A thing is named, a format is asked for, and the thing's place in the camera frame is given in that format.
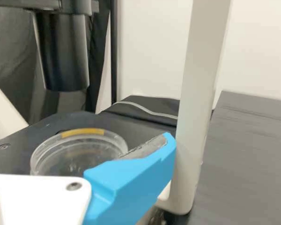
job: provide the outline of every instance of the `blue clamp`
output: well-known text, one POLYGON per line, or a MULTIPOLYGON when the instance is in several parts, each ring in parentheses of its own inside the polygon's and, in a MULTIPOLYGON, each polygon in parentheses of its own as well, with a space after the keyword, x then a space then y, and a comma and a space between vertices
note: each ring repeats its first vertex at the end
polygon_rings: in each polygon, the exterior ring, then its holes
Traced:
POLYGON ((173 176, 176 141, 145 158, 105 162, 84 172, 92 197, 84 225, 134 225, 155 204, 173 176))

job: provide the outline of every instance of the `screw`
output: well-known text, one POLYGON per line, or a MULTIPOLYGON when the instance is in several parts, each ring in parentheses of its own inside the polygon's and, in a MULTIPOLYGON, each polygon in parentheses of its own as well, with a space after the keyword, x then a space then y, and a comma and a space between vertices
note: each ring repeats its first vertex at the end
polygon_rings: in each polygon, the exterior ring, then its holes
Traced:
POLYGON ((82 187, 81 183, 73 182, 67 186, 68 191, 76 191, 82 187))
POLYGON ((0 150, 5 150, 10 146, 10 144, 2 144, 0 145, 0 150))

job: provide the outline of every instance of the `yellow label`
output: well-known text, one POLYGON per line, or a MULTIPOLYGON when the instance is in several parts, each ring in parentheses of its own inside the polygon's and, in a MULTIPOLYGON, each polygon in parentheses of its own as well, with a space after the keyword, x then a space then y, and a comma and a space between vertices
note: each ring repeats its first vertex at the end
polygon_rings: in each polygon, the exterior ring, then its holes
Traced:
POLYGON ((98 128, 82 128, 82 129, 68 130, 61 133, 61 138, 66 138, 73 135, 86 135, 86 134, 104 135, 104 130, 98 128))

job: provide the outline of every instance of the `gray countertop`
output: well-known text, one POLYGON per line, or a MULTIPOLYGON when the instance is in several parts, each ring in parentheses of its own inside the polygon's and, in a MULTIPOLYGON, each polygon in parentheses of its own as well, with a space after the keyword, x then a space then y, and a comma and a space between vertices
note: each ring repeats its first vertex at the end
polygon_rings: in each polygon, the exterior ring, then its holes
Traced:
POLYGON ((281 101, 222 93, 194 207, 175 224, 281 224, 281 101))

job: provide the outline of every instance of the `petri dish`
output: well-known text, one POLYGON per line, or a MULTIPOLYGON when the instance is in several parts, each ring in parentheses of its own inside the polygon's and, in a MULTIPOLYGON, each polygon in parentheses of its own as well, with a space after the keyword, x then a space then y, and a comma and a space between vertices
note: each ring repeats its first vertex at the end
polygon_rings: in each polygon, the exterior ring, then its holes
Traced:
POLYGON ((69 130, 35 149, 30 158, 30 174, 82 177, 85 170, 127 152, 125 140, 114 132, 98 128, 69 130))

